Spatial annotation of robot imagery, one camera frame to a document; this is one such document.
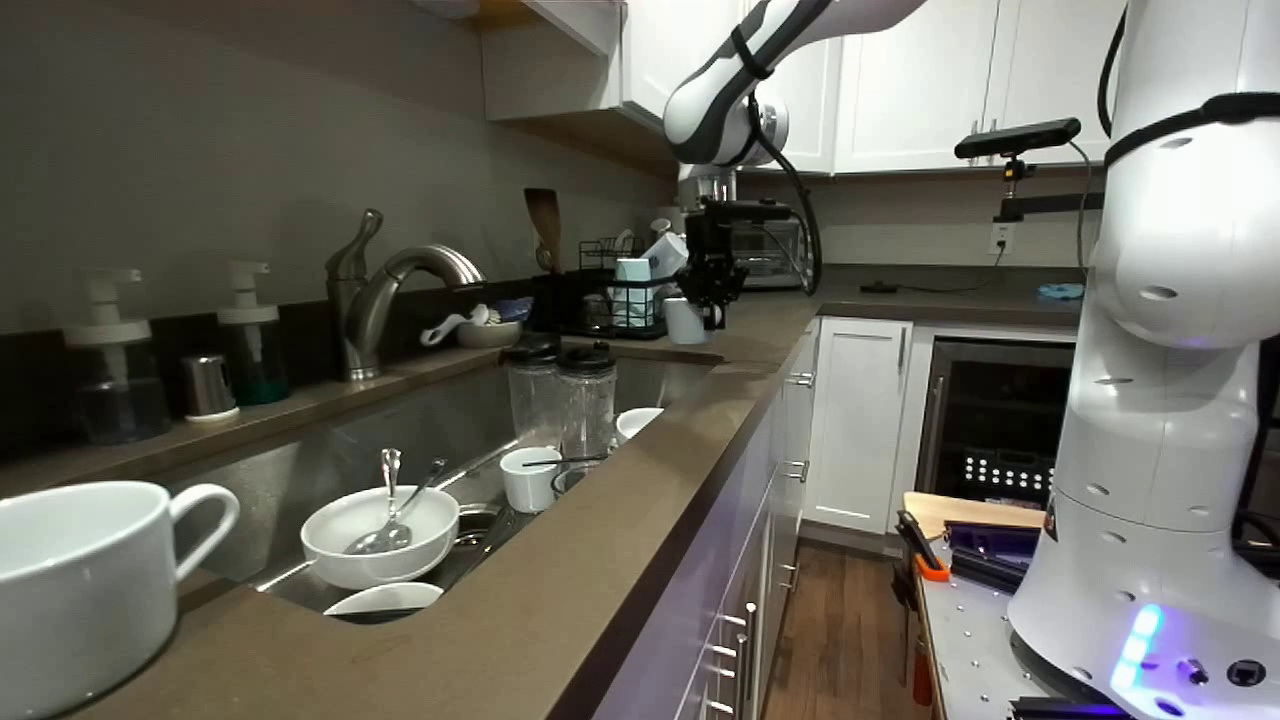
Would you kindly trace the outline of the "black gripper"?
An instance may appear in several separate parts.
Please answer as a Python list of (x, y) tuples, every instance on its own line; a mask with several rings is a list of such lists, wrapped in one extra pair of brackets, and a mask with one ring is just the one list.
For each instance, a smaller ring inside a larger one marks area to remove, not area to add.
[(742, 270), (733, 254), (733, 233), (742, 221), (785, 221), (797, 215), (792, 208), (774, 202), (705, 202), (687, 221), (687, 275), (683, 294), (701, 310), (709, 327), (728, 325), (728, 305), (738, 294), (778, 294), (778, 288), (747, 288)]

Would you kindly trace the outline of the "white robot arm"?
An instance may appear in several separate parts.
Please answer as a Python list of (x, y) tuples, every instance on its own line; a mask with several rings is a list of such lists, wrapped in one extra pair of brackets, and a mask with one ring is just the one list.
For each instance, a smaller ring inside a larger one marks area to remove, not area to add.
[(1007, 625), (1135, 720), (1280, 720), (1232, 547), (1280, 335), (1280, 0), (1129, 0), (1066, 407)]

